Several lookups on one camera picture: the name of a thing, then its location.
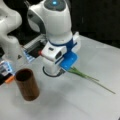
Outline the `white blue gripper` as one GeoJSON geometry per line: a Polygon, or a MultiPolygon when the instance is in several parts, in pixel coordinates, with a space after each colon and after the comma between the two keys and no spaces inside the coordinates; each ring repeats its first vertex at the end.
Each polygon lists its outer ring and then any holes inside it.
{"type": "Polygon", "coordinates": [[[80,35],[63,34],[48,36],[48,42],[41,51],[43,72],[50,77],[57,77],[67,71],[76,62],[80,49],[80,35]]]}

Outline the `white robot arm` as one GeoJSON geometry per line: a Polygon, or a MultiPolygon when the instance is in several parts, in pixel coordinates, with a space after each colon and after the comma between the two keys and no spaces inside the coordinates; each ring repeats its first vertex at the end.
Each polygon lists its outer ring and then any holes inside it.
{"type": "Polygon", "coordinates": [[[42,0],[28,8],[27,17],[46,36],[47,43],[41,51],[44,73],[56,77],[62,70],[69,70],[77,60],[81,40],[78,32],[71,31],[66,0],[42,0]]]}

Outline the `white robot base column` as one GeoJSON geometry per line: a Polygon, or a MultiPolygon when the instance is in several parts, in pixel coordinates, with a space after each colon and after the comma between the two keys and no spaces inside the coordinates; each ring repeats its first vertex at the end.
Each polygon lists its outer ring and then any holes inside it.
{"type": "Polygon", "coordinates": [[[10,62],[14,71],[17,71],[26,62],[18,39],[10,35],[21,24],[20,14],[0,0],[0,46],[5,53],[4,59],[10,62]]]}

